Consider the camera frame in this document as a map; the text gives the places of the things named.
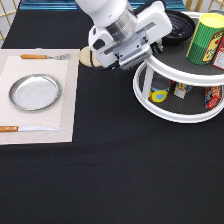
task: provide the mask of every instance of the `can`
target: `can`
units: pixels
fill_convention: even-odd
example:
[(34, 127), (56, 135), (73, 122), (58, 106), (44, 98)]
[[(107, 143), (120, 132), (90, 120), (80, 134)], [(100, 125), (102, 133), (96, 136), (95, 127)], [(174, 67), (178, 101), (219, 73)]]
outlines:
[(186, 57), (197, 65), (212, 61), (224, 34), (224, 16), (205, 13), (200, 16)]
[(162, 103), (167, 98), (169, 89), (170, 80), (159, 74), (155, 74), (149, 93), (149, 100), (155, 103)]

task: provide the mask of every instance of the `knife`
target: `knife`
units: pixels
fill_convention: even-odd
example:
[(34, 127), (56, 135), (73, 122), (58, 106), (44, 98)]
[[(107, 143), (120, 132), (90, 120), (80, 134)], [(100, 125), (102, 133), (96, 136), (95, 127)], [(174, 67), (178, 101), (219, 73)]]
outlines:
[(0, 132), (18, 132), (18, 131), (57, 131), (55, 128), (43, 127), (43, 126), (0, 126)]
[(50, 57), (47, 55), (36, 55), (36, 54), (22, 54), (20, 57), (22, 59), (55, 59), (55, 60), (67, 60), (70, 59), (71, 54), (64, 54), (55, 57)]

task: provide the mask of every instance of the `black bowl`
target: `black bowl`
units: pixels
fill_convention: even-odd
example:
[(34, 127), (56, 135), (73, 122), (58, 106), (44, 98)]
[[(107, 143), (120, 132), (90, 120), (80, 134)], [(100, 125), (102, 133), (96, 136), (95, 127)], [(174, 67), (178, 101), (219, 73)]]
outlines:
[(180, 44), (193, 35), (195, 23), (188, 15), (174, 10), (166, 10), (166, 14), (173, 29), (169, 35), (163, 37), (163, 44)]

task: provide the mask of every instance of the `green can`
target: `green can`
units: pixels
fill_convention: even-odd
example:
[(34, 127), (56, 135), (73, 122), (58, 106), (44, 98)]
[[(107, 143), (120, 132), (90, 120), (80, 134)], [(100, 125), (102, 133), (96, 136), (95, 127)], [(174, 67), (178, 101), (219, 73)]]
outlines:
[(205, 65), (212, 61), (224, 34), (224, 16), (205, 13), (200, 16), (187, 58), (194, 64)]

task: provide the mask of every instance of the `box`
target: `box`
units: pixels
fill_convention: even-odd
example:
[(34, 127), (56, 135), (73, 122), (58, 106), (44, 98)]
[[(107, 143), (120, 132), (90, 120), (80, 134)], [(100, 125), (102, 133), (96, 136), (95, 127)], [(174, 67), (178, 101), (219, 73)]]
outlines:
[(220, 87), (205, 87), (205, 105), (207, 108), (214, 108), (221, 99)]
[(177, 82), (174, 95), (184, 99), (184, 97), (192, 90), (193, 86)]
[(218, 50), (216, 52), (213, 66), (224, 70), (224, 37), (222, 38)]

